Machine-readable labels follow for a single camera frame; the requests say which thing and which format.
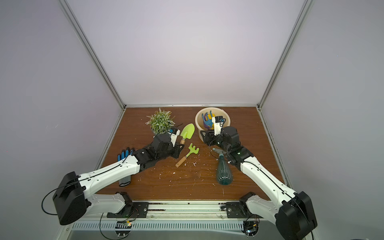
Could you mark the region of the blue rake yellow handle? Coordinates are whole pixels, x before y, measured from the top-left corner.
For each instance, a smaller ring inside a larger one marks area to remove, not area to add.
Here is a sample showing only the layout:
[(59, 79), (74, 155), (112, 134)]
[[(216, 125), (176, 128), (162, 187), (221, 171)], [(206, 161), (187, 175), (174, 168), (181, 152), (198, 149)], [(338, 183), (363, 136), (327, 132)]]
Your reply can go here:
[(212, 111), (210, 111), (209, 113), (206, 112), (205, 113), (205, 116), (206, 116), (206, 124), (209, 126), (209, 128), (207, 130), (213, 130), (214, 129), (214, 123), (212, 121), (212, 117), (211, 117), (211, 113)]

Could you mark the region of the green trowel wooden handle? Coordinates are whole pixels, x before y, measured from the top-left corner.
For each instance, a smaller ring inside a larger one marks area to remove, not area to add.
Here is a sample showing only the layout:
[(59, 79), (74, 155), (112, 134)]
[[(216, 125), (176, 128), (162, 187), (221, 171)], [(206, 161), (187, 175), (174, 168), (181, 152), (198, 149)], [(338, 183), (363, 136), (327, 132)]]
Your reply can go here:
[(183, 130), (182, 130), (182, 132), (181, 132), (181, 134), (180, 134), (180, 136), (182, 137), (182, 139), (181, 139), (181, 141), (180, 141), (180, 144), (181, 144), (181, 145), (184, 145), (184, 144), (185, 144), (185, 141), (186, 141), (187, 139), (189, 140), (189, 139), (192, 138), (194, 132), (195, 132), (195, 125), (194, 125), (194, 124), (188, 124), (188, 125), (186, 125), (186, 126), (183, 128)]

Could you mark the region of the green rake wooden handle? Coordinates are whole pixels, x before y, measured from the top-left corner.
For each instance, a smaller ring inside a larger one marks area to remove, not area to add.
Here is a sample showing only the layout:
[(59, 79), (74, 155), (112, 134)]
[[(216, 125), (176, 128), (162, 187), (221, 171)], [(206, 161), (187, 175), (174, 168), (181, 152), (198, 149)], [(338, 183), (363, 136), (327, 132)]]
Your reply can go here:
[(176, 163), (176, 167), (179, 168), (191, 154), (198, 154), (200, 149), (197, 148), (193, 143), (191, 143), (188, 147), (189, 152), (180, 160)]

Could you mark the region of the purple shovel pink handle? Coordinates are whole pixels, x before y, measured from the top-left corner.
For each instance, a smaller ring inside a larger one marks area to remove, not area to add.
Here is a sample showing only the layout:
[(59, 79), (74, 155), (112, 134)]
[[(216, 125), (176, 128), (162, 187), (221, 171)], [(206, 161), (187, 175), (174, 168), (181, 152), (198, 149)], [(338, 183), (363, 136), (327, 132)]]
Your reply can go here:
[(203, 119), (203, 126), (204, 126), (204, 128), (208, 129), (209, 126), (206, 124), (206, 116), (205, 116), (205, 114), (202, 114), (202, 119)]

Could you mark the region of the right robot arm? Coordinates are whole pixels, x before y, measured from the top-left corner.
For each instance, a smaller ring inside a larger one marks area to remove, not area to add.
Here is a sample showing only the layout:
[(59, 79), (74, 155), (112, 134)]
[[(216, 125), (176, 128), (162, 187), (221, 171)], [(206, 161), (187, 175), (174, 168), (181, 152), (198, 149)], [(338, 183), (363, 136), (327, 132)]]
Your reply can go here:
[(296, 192), (271, 174), (241, 144), (236, 128), (223, 127), (219, 133), (200, 131), (200, 135), (209, 147), (217, 146), (223, 150), (231, 165), (248, 176), (269, 197), (269, 200), (264, 200), (256, 194), (246, 194), (243, 202), (250, 214), (275, 224), (285, 240), (303, 240), (313, 235), (318, 223), (310, 196)]

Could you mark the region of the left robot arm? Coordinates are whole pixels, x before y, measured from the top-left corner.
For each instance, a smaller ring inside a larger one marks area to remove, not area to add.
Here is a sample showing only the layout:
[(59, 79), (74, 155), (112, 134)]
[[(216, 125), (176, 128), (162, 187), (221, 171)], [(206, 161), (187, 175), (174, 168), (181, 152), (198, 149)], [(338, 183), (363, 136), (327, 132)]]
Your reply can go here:
[(93, 172), (77, 175), (66, 174), (53, 195), (53, 202), (62, 226), (72, 224), (87, 214), (122, 211), (128, 203), (126, 194), (105, 195), (108, 204), (95, 200), (98, 191), (119, 180), (140, 173), (156, 165), (160, 160), (179, 158), (185, 141), (177, 142), (174, 134), (158, 134), (151, 144), (133, 151), (120, 161)]

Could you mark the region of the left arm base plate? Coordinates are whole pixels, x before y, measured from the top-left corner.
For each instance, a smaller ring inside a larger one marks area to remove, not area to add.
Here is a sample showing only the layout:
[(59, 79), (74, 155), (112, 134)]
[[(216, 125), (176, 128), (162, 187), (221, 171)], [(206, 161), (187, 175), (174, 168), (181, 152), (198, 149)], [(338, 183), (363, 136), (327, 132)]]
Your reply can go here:
[(148, 202), (133, 202), (123, 207), (117, 214), (108, 213), (107, 218), (146, 218), (148, 209)]

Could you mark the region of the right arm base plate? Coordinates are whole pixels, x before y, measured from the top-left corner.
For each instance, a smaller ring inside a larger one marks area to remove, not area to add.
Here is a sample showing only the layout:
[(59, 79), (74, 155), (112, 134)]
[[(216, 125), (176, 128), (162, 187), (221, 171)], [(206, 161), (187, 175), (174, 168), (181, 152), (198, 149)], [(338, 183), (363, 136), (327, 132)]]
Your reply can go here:
[(220, 209), (226, 213), (228, 219), (247, 219), (253, 216), (246, 204), (240, 202), (224, 203)]

